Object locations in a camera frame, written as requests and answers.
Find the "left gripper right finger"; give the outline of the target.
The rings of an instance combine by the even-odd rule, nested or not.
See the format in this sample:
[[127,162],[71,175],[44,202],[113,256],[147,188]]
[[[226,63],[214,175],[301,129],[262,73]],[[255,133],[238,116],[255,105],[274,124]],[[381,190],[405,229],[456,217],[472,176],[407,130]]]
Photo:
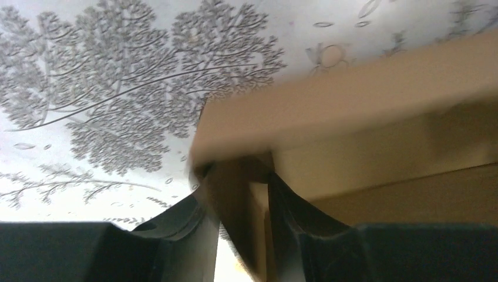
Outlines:
[[268,201],[278,281],[496,281],[497,228],[485,224],[348,226],[275,173]]

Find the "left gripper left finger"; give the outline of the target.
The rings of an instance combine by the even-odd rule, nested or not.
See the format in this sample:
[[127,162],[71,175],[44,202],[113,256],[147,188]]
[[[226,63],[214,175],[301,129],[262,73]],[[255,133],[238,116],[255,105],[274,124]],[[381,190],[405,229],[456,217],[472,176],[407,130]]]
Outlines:
[[108,222],[2,223],[2,281],[213,281],[219,223],[194,196],[126,231]]

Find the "brown cardboard box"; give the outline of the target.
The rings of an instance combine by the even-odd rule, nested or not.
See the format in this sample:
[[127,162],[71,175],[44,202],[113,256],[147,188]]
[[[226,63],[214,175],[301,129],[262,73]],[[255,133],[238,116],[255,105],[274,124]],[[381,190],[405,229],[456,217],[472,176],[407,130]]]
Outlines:
[[190,161],[257,281],[278,281],[271,173],[348,226],[497,228],[497,30],[210,102]]

